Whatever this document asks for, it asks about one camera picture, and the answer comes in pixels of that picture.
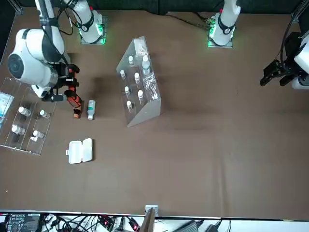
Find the small bottle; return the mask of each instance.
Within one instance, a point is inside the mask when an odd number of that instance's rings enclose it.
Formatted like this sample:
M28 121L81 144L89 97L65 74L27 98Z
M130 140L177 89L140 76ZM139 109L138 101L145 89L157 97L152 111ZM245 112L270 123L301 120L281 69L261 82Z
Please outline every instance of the small bottle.
M125 87L125 93L126 93L127 96L130 95L130 89L129 89L128 86Z
M129 112L131 113L131 110L132 110L132 103L131 103L131 101L127 101L126 102L126 106L127 106L128 110L129 110Z
M144 93L143 93L143 90L139 90L138 91L138 97L139 97L139 100L140 100L140 104L144 105Z
M125 71L120 70L120 76L121 76L121 78L124 80L124 79L126 78Z
M137 85L140 83L140 74L138 72L134 74L134 80Z
M129 65L134 65L133 56L129 56Z
M88 102L88 119L92 120L93 115L95 114L95 108L96 108L96 101L95 100L89 100Z
M26 130L24 128L18 127L17 125L12 125L12 132L15 134L23 135Z
M143 73L148 75L150 73L150 61L148 56L143 56L143 61L141 62L141 66L143 67Z
M50 118L50 114L47 113L47 112L44 111L44 110L41 110L41 111L40 111L40 115L41 115L42 117L46 118L46 119L49 119L49 118Z
M22 115L29 117L31 115L31 111L25 107L20 106L18 109L19 113L21 113Z
M37 137L37 138L40 138L40 139L44 138L44 134L42 132L37 131L37 130L35 130L33 132L33 136Z

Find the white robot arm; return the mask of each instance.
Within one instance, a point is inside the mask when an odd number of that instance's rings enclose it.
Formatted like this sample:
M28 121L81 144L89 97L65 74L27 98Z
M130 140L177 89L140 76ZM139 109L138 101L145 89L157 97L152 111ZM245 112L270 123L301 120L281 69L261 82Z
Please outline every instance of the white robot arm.
M222 12L214 16L216 26L210 38L218 46L227 45L233 36L235 23L240 14L240 6L237 6L236 2L237 0L224 0Z
M96 43L103 35L99 29L102 25L102 15L91 10L87 0L64 0L64 2L72 9L83 40L89 44Z
M37 86L33 89L42 98L57 83L58 74L48 62L57 63L63 58L64 43L50 1L35 3L42 29L22 29L17 33L8 68L16 79Z
M78 117L82 100L76 94L79 83L75 76L79 68L66 59L64 42L50 0L35 0L35 3L41 29L22 29L17 33L14 51L8 57L8 69L16 79L31 85L43 101L68 100L75 108L74 117ZM69 0L66 3L77 17L84 40L93 43L100 39L102 32L97 30L97 26L101 15L91 11L86 0ZM58 94L58 89L63 86L67 86L68 90Z

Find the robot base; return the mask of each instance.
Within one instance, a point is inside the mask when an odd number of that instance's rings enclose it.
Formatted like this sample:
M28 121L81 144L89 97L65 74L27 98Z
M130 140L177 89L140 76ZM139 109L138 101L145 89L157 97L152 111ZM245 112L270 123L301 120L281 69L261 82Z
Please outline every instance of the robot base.
M215 20L215 24L213 24L212 26L211 26L211 29L209 30L209 32L208 32L208 35L207 35L207 47L223 47L223 48L232 48L233 47L233 44L232 44L232 38L233 38L233 32L234 31L232 31L231 33L232 33L232 36L231 36L231 39L230 39L230 41L226 44L226 45L223 45L223 46L221 46L221 45L217 45L214 41L213 41L213 39L211 38L211 35L213 36L214 35L214 33L215 33L215 31L216 31L216 27L219 27L218 26L218 20L217 20L217 17L219 16L219 14L216 14L216 15L214 15L214 16L212 16L211 18L213 19L213 20Z
M208 36L207 36L207 47L233 48L233 44L232 44L232 41L230 40L230 42L228 42L226 45L219 46L209 37L209 33L208 33Z
M105 44L106 42L106 31L107 31L107 23L108 23L108 17L107 16L102 16L102 26L99 26L98 29L102 30L102 36L100 38L91 44ZM87 43L81 36L81 44L90 44Z

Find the white bottle cap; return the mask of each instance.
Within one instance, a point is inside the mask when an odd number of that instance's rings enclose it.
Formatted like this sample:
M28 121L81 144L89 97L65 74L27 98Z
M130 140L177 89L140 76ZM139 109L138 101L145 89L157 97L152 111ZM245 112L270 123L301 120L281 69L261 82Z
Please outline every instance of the white bottle cap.
M126 105L127 105L127 107L128 107L129 109L132 108L132 103L131 103L131 101L127 101L127 102L126 102Z
M139 98L143 98L143 96L144 96L143 90L138 91L138 96L139 96Z
M134 79L135 79L135 81L139 81L140 80L140 74L138 72L136 72L134 74Z
M130 92L130 89L128 86L125 87L125 93L129 93Z
M38 134L39 134L39 132L38 132L37 130L35 130L35 131L33 132L33 136L35 136L35 137L37 137Z
M17 125L12 125L12 132L16 132L17 131Z
M147 62L148 61L148 56L143 56L143 61Z
M25 110L25 109L24 109L24 107L22 107L22 106L20 106L20 107L18 108L18 111L19 111L20 113L22 113L24 110Z

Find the green led light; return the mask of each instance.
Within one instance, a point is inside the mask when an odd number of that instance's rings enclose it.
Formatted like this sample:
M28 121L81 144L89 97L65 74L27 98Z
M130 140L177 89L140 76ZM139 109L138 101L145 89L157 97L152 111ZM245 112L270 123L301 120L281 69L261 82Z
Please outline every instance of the green led light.
M99 34L99 35L102 35L102 34L103 34L103 26L102 26L102 25L98 25L98 24L96 23L96 28L97 28L98 34Z

